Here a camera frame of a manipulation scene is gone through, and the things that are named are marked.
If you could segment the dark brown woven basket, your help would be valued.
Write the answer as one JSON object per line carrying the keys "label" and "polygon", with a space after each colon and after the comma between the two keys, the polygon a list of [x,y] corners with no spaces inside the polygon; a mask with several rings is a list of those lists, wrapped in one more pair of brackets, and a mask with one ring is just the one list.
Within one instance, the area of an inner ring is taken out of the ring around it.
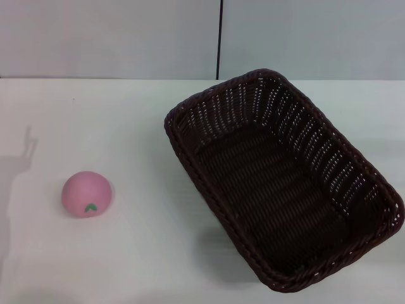
{"label": "dark brown woven basket", "polygon": [[405,223],[397,191],[273,70],[187,98],[165,131],[237,251],[274,291],[322,281]]}

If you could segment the pink peach toy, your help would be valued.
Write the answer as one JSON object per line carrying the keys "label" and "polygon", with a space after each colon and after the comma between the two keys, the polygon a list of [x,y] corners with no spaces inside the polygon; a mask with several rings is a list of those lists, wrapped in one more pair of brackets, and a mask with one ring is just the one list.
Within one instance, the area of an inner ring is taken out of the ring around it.
{"label": "pink peach toy", "polygon": [[61,204],[73,217],[84,219],[103,214],[113,200],[113,190],[102,175],[83,171],[71,176],[61,192]]}

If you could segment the black vertical wall strip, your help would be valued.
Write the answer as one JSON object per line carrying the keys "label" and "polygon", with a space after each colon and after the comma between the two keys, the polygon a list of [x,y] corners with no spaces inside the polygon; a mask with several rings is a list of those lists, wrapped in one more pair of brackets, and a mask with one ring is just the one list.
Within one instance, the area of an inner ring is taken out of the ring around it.
{"label": "black vertical wall strip", "polygon": [[222,28],[223,28],[223,6],[224,6],[224,0],[220,0],[220,9],[219,9],[219,18],[218,18],[218,41],[217,41],[217,51],[216,51],[216,74],[215,74],[216,80],[219,80],[219,77],[220,77],[221,38],[222,38]]}

